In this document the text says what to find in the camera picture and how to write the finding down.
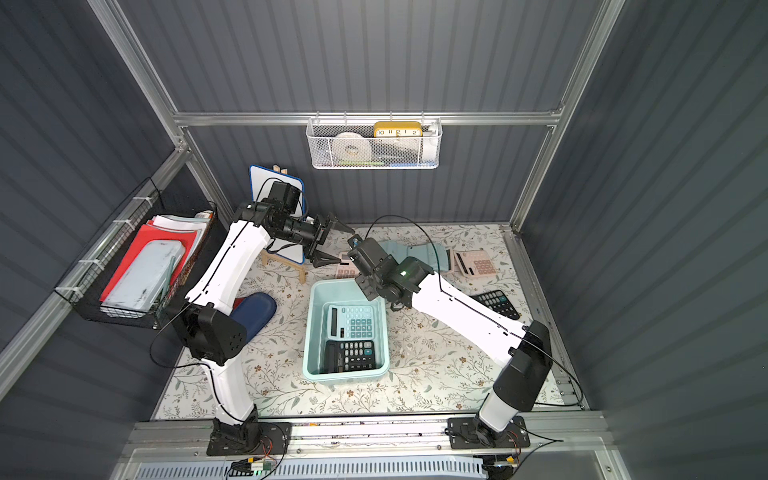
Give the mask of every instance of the white wire basket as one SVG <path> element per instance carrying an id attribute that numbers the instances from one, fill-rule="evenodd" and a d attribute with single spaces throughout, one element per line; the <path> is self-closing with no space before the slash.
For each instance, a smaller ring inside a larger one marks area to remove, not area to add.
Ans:
<path id="1" fill-rule="evenodd" d="M 310 118 L 306 139 L 312 166 L 336 170 L 437 168 L 442 139 L 439 118 L 422 122 L 421 137 L 374 138 L 373 125 L 381 120 L 389 118 Z"/>

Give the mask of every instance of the tape roll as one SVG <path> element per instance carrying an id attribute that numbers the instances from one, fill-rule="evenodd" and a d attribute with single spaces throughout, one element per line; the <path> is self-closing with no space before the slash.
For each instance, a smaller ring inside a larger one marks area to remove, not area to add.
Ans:
<path id="1" fill-rule="evenodd" d="M 331 149 L 333 156 L 345 164 L 370 164 L 373 161 L 370 140 L 351 131 L 336 135 Z"/>

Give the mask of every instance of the light blue tray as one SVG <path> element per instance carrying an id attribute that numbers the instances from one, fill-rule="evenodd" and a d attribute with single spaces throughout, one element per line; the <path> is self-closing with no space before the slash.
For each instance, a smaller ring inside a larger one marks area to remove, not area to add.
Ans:
<path id="1" fill-rule="evenodd" d="M 320 373 L 328 340 L 328 305 L 371 306 L 373 307 L 374 336 L 376 345 L 376 367 L 362 372 Z M 310 290 L 310 311 L 306 318 L 304 337 L 304 361 L 302 371 L 310 382 L 325 385 L 374 382 L 389 370 L 389 340 L 386 332 L 386 303 L 379 297 L 372 302 L 366 300 L 353 278 L 320 280 Z"/>

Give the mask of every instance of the floral tablecloth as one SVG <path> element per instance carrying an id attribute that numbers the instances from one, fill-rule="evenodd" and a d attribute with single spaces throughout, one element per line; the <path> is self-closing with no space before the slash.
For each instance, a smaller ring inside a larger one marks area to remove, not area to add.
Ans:
<path id="1" fill-rule="evenodd" d="M 367 228 L 358 229 L 365 235 Z M 499 225 L 427 226 L 436 243 L 455 250 L 487 250 L 498 275 L 470 280 L 459 273 L 445 278 L 467 294 L 506 292 L 525 324 L 531 314 L 512 268 Z M 374 227 L 377 240 L 406 245 L 426 243 L 415 227 Z M 332 232 L 320 249 L 346 251 L 349 235 Z M 302 374 L 306 314 L 310 287 L 333 278 L 336 266 L 307 271 L 299 284 L 298 272 L 278 262 L 261 265 L 258 259 L 246 275 L 238 296 L 267 292 L 277 301 L 271 321 L 243 349 L 243 371 L 259 415 L 338 415 L 386 412 L 451 412 L 478 409 L 492 387 L 500 367 L 450 327 L 415 310 L 387 310 L 391 366 L 377 382 L 324 386 Z M 192 359 L 186 350 L 183 363 Z M 539 402 L 562 403 L 550 372 Z M 215 401 L 207 377 L 199 366 L 175 370 L 157 408 L 155 419 L 199 419 L 214 416 Z"/>

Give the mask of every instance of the wire mesh basket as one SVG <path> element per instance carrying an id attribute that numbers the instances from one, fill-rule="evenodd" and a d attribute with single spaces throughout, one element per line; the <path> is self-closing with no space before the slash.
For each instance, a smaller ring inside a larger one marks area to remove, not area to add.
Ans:
<path id="1" fill-rule="evenodd" d="M 310 118 L 306 139 L 312 166 L 337 170 L 437 168 L 442 139 L 439 118 L 422 122 L 421 137 L 374 138 L 375 123 L 374 118 Z"/>
<path id="2" fill-rule="evenodd" d="M 211 259 L 213 258 L 212 255 L 208 255 L 206 252 L 210 250 L 210 247 L 207 245 L 208 233 L 216 220 L 215 205 L 200 204 L 195 208 L 195 205 L 190 203 L 181 208 L 166 208 L 161 194 L 158 192 L 150 195 L 145 200 L 129 218 L 126 220 L 116 220 L 121 223 L 120 228 L 95 258 L 82 260 L 82 262 L 86 262 L 87 267 L 74 287 L 57 287 L 55 289 L 55 292 L 67 300 L 73 309 L 84 319 L 143 328 L 161 328 L 169 320 L 165 313 L 165 307 L 177 293 L 181 294 L 184 284 L 197 264 L 198 257 L 203 254 L 211 257 Z M 101 304 L 101 293 L 117 271 L 120 262 L 138 234 L 141 225 L 156 215 L 173 214 L 180 217 L 193 217 L 202 210 L 211 210 L 213 215 L 203 232 L 197 248 L 184 264 L 176 280 L 161 292 L 148 311 L 117 308 Z"/>

